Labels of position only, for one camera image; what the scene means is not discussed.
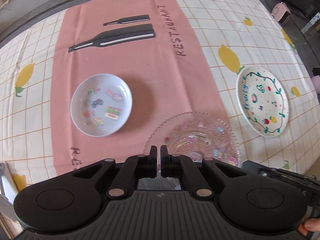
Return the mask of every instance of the white round plate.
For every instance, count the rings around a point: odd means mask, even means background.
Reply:
[[[115,133],[125,124],[131,108],[132,95],[128,85],[115,75],[98,74],[77,87],[71,99],[70,113],[81,132],[103,137]]]
[[[237,77],[236,94],[242,114],[250,126],[264,137],[278,136],[289,117],[284,89],[268,70],[245,67]]]

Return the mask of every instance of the table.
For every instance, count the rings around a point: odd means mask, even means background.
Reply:
[[[210,68],[238,139],[241,161],[303,174],[320,155],[320,106],[305,66],[281,26],[259,0],[176,2],[194,30]],[[66,11],[59,12],[33,25],[0,49],[0,161],[7,162],[12,174],[25,176],[27,185],[57,176],[50,114],[55,88],[51,81],[65,14]],[[222,44],[238,56],[242,65],[259,65],[281,82],[289,99],[290,121],[280,136],[258,135],[242,116],[235,90],[238,69],[225,66],[220,59],[218,50]],[[31,63],[35,63],[33,73],[21,85],[25,89],[18,91],[18,98],[17,76]],[[291,93],[293,86],[298,88],[299,97]]]

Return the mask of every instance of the glass plate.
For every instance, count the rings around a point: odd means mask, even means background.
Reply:
[[[150,147],[166,145],[169,154],[189,156],[194,162],[212,157],[234,166],[240,165],[238,142],[231,129],[220,119],[200,112],[175,115],[163,122],[149,138],[144,154]]]

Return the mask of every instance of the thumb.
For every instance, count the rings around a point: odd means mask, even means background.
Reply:
[[[320,231],[320,218],[310,218],[304,223],[304,227],[308,231]]]

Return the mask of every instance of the pink cloth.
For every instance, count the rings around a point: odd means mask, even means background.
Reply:
[[[103,26],[144,14],[150,21]],[[68,47],[100,32],[146,23],[153,25],[155,38],[68,53]],[[172,43],[175,38],[181,42]],[[174,48],[176,44],[183,49]],[[75,127],[69,107],[78,85],[99,73],[122,78],[132,91],[133,107],[118,132],[93,138]],[[176,0],[93,0],[67,10],[55,48],[51,88],[52,148],[58,175],[104,158],[123,162],[140,154],[157,126],[188,111],[206,112],[228,123],[199,41]],[[72,156],[81,164],[72,166]]]

